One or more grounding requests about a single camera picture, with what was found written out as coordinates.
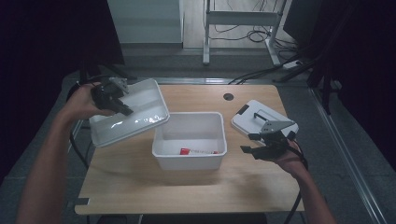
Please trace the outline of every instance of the person's left hand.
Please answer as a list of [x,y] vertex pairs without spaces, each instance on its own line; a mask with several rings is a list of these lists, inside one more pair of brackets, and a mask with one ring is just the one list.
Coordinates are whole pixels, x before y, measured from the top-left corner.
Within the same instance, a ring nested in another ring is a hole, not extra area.
[[91,97],[91,89],[94,84],[85,84],[76,90],[69,98],[64,108],[61,110],[62,114],[70,121],[79,119],[88,119],[94,115],[112,116],[114,111],[98,109]]

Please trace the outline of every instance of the white container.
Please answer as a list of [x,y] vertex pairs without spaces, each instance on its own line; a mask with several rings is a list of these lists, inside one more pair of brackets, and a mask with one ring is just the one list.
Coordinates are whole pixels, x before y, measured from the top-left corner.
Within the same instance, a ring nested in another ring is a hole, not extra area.
[[[189,155],[180,155],[189,148]],[[155,129],[152,154],[164,170],[219,169],[227,153],[223,117],[218,112],[171,113]]]
[[134,113],[90,118],[92,142],[96,147],[105,147],[168,121],[169,111],[157,81],[146,79],[128,86],[128,89],[129,94],[120,100]]

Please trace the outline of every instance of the white wall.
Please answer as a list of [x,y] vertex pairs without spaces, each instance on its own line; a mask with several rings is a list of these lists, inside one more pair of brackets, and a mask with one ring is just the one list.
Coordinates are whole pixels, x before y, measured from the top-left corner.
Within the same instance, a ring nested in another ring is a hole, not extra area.
[[182,43],[182,0],[107,0],[121,43]]

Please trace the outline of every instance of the forearm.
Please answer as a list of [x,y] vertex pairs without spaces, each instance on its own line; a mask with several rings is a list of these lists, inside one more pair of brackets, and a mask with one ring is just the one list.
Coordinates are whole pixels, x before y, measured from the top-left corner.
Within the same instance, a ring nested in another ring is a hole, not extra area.
[[300,187],[308,223],[336,223],[311,174],[301,170],[294,177]]
[[27,177],[17,223],[60,223],[64,206],[67,144],[73,122],[62,113],[52,122]]

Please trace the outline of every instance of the person's right arm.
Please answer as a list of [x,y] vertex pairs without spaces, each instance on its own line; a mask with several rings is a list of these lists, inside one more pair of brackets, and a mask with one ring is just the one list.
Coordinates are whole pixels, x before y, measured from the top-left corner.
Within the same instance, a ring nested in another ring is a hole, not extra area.
[[[290,142],[290,146],[300,150],[294,142]],[[297,155],[288,151],[275,163],[297,180],[308,223],[337,223],[314,179]]]

